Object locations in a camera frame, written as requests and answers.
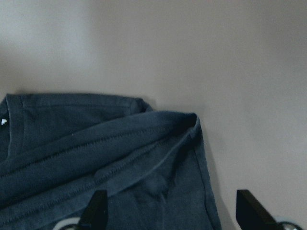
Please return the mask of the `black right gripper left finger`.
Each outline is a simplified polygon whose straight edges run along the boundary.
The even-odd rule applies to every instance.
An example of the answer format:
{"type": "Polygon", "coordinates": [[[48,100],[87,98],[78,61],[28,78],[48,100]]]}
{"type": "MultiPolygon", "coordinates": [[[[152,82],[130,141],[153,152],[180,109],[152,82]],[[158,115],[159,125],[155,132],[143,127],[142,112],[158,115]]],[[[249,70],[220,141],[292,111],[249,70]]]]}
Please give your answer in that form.
{"type": "Polygon", "coordinates": [[[94,192],[78,222],[79,230],[105,230],[107,226],[107,191],[94,192]]]}

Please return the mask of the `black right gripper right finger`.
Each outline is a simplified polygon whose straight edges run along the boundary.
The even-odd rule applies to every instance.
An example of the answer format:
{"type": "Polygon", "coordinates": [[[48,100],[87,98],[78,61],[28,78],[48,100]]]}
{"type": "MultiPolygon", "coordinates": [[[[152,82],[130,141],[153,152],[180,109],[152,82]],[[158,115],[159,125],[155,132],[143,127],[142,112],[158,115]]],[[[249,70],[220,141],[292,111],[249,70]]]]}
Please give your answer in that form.
{"type": "Polygon", "coordinates": [[[236,192],[236,220],[242,230],[278,230],[278,224],[247,189],[236,192]]]}

